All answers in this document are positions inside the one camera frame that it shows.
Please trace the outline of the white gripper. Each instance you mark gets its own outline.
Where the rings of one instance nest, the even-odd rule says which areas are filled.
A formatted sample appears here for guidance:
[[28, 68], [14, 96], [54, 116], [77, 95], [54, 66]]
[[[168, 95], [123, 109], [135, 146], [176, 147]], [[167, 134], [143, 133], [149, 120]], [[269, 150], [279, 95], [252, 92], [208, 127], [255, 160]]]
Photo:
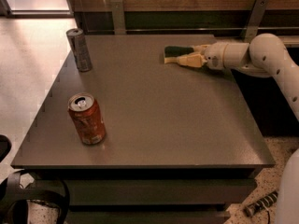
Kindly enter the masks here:
[[213, 70], [222, 70], [224, 68], [224, 52], [227, 43], [217, 42], [212, 45], [192, 46], [194, 52], [177, 57], [177, 63], [182, 66], [201, 68], [205, 64]]

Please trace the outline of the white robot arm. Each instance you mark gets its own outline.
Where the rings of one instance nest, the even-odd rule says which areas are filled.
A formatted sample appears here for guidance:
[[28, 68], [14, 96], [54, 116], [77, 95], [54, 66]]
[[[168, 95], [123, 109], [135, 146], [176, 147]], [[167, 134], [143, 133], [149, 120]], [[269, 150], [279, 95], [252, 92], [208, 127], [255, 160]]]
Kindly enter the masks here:
[[[249, 43], [180, 48], [175, 62], [196, 68], [234, 69], [254, 76], [265, 73], [276, 81], [299, 119], [299, 66], [275, 35], [257, 35]], [[281, 177], [275, 224], [299, 224], [299, 150], [290, 156]]]

